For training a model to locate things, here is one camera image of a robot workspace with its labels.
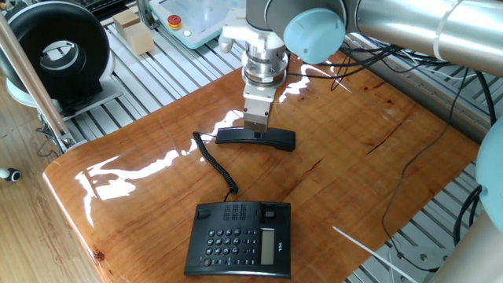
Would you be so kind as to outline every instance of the small wooden block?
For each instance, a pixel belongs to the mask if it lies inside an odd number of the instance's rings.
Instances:
[[[143,23],[124,28],[124,38],[136,55],[152,51],[156,48],[152,39],[152,32]]]
[[[140,18],[130,9],[118,13],[113,17],[113,23],[116,25],[116,30],[119,34],[124,36],[124,28],[140,23]]]

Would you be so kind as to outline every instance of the red button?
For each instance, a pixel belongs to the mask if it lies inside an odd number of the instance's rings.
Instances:
[[[180,19],[180,16],[178,15],[171,15],[167,18],[167,22],[172,25],[179,25],[182,22],[182,19]]]

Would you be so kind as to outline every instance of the wooden table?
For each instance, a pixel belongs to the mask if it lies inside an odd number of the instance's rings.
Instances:
[[[321,74],[309,68],[294,61],[291,72]],[[229,200],[291,203],[295,282],[341,282],[369,257],[332,226],[374,250],[387,240],[380,219],[404,165],[445,126],[371,72],[332,92],[331,84],[290,76],[278,89],[270,126],[297,133],[293,153],[216,145],[203,136],[240,187]],[[196,205],[223,201],[228,191],[192,132],[242,125],[243,88],[235,71],[48,166],[46,183],[103,281],[264,280],[183,274]],[[449,129],[410,166],[387,217],[390,233],[474,160],[477,149]]]

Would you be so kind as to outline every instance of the wooden floor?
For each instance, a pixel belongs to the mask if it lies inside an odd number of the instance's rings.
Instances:
[[[0,74],[0,167],[21,170],[19,182],[0,179],[0,283],[99,282],[42,172],[55,156],[38,157],[45,138],[34,108],[15,102]],[[48,142],[42,153],[56,150]]]

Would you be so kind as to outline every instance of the emergency stop button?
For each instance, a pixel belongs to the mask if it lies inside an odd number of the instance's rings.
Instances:
[[[167,26],[171,29],[179,29],[182,26],[182,19],[179,15],[171,15],[167,18]]]

